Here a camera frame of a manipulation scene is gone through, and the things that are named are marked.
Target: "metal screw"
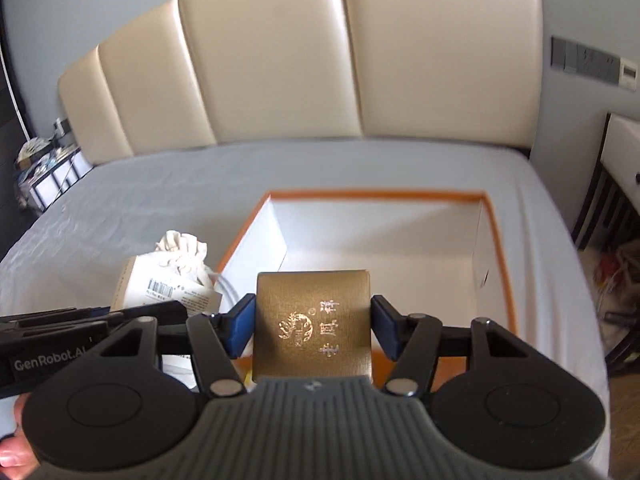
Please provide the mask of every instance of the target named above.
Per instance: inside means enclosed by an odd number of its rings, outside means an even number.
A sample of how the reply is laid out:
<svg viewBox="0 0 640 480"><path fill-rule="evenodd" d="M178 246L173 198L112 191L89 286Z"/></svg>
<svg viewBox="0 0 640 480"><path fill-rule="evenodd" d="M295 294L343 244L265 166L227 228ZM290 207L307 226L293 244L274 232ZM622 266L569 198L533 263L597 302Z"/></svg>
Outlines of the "metal screw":
<svg viewBox="0 0 640 480"><path fill-rule="evenodd" d="M302 387L305 390L314 394L316 390L319 390L320 388L322 388L322 383L320 381L311 381L310 383L303 384Z"/></svg>
<svg viewBox="0 0 640 480"><path fill-rule="evenodd" d="M242 391L242 384L233 379L220 379L211 383L209 389L218 397L233 397Z"/></svg>
<svg viewBox="0 0 640 480"><path fill-rule="evenodd" d="M386 390L399 397L413 397L418 391L418 383L412 379L391 379Z"/></svg>

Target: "gold logo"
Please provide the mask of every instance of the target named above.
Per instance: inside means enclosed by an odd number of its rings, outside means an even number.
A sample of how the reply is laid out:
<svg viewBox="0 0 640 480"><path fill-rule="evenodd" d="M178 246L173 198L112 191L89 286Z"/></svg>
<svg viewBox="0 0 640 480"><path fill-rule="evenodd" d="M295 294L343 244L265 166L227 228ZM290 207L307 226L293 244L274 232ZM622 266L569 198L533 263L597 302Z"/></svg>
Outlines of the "gold logo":
<svg viewBox="0 0 640 480"><path fill-rule="evenodd" d="M314 333L314 326L311 320L304 314L292 312L286 320L281 321L278 326L282 334L278 334L280 339L294 338L296 346L302 346L311 339Z"/></svg>

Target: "bed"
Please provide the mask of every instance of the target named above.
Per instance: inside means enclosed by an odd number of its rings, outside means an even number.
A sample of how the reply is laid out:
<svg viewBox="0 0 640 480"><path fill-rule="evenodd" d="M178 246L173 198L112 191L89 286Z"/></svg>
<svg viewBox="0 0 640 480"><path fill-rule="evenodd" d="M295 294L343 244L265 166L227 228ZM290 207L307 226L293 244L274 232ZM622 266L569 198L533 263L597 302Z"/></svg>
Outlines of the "bed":
<svg viewBox="0 0 640 480"><path fill-rule="evenodd" d="M0 264L3 314L110 304L168 229L215 267L268 190L485 190L520 336L609 405L593 303L525 156L541 0L171 0L76 62L60 95L98 166ZM592 463L606 474L609 430Z"/></svg>

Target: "gray ribbed grip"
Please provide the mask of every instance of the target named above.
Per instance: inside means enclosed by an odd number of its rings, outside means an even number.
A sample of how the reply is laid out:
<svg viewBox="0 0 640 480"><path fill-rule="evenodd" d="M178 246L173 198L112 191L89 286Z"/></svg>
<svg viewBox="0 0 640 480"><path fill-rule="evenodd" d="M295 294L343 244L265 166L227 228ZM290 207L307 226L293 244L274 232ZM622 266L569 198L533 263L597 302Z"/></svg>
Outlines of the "gray ribbed grip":
<svg viewBox="0 0 640 480"><path fill-rule="evenodd" d="M67 472L47 464L32 478L578 480L599 476L584 463L547 472L486 465L445 440L417 400L382 394L365 378L323 378L263 380L249 395L214 400L185 440L147 464L107 473Z"/></svg>

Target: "light switch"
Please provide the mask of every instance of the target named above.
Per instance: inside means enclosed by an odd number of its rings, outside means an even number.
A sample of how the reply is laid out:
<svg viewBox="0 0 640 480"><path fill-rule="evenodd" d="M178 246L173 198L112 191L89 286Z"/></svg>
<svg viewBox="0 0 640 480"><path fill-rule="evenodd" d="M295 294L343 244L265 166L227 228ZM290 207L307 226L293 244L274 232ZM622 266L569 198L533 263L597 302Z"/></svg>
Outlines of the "light switch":
<svg viewBox="0 0 640 480"><path fill-rule="evenodd" d="M620 86L636 91L638 86L638 64L620 58Z"/></svg>

